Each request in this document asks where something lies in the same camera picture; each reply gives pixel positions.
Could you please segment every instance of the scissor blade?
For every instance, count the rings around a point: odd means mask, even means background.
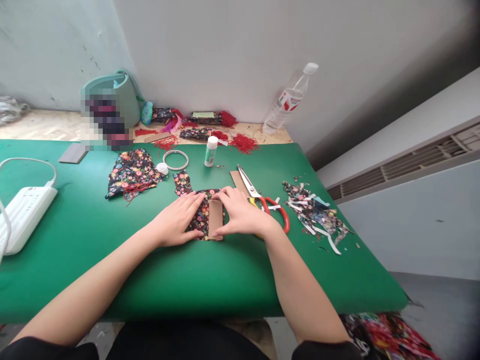
[[[245,173],[244,169],[238,164],[237,164],[237,166],[238,166],[238,171],[240,172],[241,179],[243,180],[243,183],[245,184],[246,189],[250,193],[250,196],[252,198],[260,198],[259,193],[257,192],[257,190],[255,190],[254,185],[250,181],[250,179],[247,176],[247,174]]]

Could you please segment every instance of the metal ring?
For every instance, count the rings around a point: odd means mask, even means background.
[[[178,153],[178,154],[182,154],[185,159],[186,159],[186,163],[185,165],[183,166],[180,166],[180,167],[171,167],[167,164],[167,162],[165,161],[165,158],[167,157],[167,155],[169,154],[172,154],[172,153]],[[189,157],[187,156],[186,153],[184,153],[183,151],[180,151],[180,150],[169,150],[167,151],[166,153],[163,154],[163,162],[165,163],[166,167],[169,168],[170,170],[173,170],[173,171],[178,171],[178,170],[183,170],[187,167],[187,165],[189,164]]]

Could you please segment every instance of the gray floor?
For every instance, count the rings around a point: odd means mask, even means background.
[[[402,311],[403,318],[427,340],[442,360],[471,359],[472,345],[479,330],[480,281],[447,277],[393,273],[416,305]],[[297,341],[284,317],[267,318],[277,349],[278,360],[289,360]],[[21,330],[10,324],[0,331],[0,351]],[[81,341],[96,344],[100,360],[112,347],[112,324],[100,322]]]

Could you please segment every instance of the power strip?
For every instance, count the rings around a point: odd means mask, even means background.
[[[5,211],[11,223],[11,235],[4,255],[18,253],[34,232],[53,199],[57,189],[50,186],[24,187],[8,204]],[[7,224],[0,214],[0,249],[7,240]]]

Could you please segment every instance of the white cap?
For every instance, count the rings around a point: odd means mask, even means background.
[[[305,67],[303,68],[303,72],[308,75],[313,75],[317,72],[319,69],[319,65],[314,63],[314,62],[309,62]]]
[[[208,138],[208,142],[206,143],[206,146],[209,149],[216,149],[218,145],[219,145],[219,138],[218,137],[210,136]]]
[[[163,175],[167,175],[169,173],[169,168],[167,167],[167,164],[164,162],[159,163],[156,166],[157,171],[162,173]]]

